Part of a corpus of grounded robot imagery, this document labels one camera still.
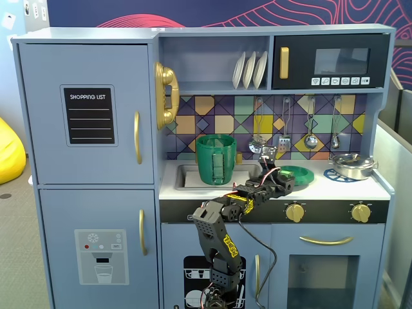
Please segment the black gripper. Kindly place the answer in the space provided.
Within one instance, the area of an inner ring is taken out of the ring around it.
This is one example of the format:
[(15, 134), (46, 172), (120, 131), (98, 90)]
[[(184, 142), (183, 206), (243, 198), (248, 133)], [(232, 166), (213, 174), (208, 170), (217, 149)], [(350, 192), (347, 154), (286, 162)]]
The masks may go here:
[(294, 176), (279, 176), (279, 184), (272, 181), (268, 176), (263, 183), (262, 176), (251, 178), (245, 182), (248, 187), (247, 198), (255, 205), (261, 205), (271, 198), (279, 198), (290, 194), (295, 186)]

